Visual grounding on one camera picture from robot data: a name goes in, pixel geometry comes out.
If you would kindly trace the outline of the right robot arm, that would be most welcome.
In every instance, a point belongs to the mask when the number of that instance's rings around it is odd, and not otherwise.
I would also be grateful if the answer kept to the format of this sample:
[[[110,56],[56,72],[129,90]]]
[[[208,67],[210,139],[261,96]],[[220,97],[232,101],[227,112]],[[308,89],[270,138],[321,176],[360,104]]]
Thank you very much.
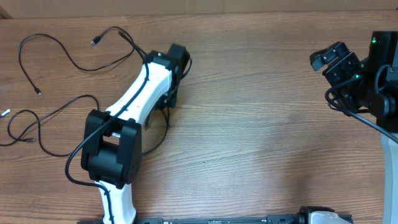
[[[384,153],[383,223],[397,223],[397,32],[374,31],[369,54],[359,60],[335,42],[309,56],[330,84],[328,106],[381,134]]]

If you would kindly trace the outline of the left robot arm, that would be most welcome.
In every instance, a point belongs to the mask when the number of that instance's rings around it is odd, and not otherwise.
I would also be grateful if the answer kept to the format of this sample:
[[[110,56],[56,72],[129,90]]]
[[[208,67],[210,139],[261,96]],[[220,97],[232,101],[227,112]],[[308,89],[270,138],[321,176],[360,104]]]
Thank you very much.
[[[131,184],[142,160],[142,126],[155,109],[175,107],[177,91],[192,60],[187,49],[172,44],[167,53],[151,51],[125,94],[106,111],[86,119],[81,167],[100,186],[104,216],[100,223],[133,223]]]

